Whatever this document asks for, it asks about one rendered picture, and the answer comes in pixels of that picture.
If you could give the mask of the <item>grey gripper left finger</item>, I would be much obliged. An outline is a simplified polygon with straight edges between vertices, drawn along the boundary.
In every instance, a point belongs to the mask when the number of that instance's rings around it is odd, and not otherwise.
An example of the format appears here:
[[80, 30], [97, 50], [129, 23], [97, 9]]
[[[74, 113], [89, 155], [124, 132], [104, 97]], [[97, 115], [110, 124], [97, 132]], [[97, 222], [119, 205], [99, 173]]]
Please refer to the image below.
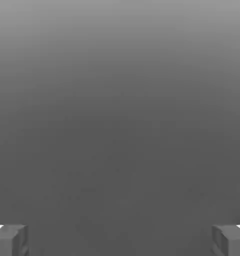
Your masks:
[[30, 256], [27, 225], [0, 224], [0, 256]]

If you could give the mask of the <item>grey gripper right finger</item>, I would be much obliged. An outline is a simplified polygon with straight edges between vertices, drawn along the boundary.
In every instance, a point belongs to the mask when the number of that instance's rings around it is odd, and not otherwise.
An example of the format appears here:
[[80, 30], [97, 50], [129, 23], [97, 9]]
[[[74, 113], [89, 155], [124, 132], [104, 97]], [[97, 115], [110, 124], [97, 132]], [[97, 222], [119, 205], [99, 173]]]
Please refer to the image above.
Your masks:
[[212, 256], [240, 256], [240, 224], [213, 225]]

